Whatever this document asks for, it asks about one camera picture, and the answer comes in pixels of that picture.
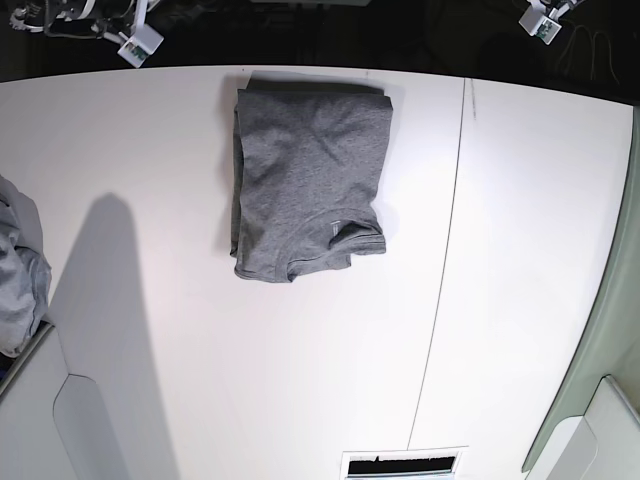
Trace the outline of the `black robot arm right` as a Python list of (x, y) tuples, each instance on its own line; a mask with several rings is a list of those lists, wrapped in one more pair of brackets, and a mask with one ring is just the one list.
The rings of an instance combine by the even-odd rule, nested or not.
[(42, 33), (51, 38), (101, 39), (113, 27), (128, 27), (135, 1), (2, 1), (15, 30)]

